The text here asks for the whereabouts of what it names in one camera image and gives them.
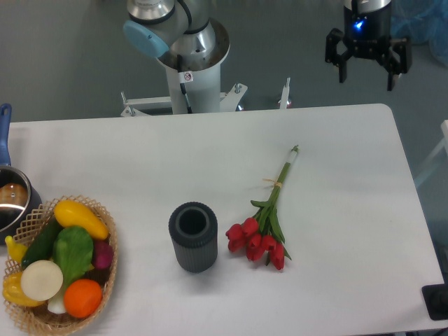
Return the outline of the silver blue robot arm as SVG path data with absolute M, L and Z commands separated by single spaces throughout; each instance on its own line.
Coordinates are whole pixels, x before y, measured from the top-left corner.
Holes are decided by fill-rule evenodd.
M 387 89 L 412 65 L 410 38 L 391 37 L 391 1 L 345 1 L 344 30 L 332 29 L 325 38 L 325 62 L 338 68 L 339 81 L 347 78 L 351 57 L 374 60 L 388 74 Z M 176 70 L 194 69 L 181 55 L 181 38 L 203 32 L 211 25 L 208 1 L 128 1 L 127 40 L 141 53 L 159 60 L 174 59 Z

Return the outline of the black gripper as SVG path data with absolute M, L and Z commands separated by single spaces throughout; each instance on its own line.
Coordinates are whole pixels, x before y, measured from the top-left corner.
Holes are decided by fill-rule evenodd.
M 344 1 L 344 33 L 333 28 L 325 39 L 325 62 L 338 68 L 339 82 L 347 79 L 347 61 L 352 57 L 375 60 L 388 74 L 387 90 L 412 66 L 412 42 L 409 36 L 391 38 L 391 1 Z M 346 50 L 339 54 L 337 46 Z

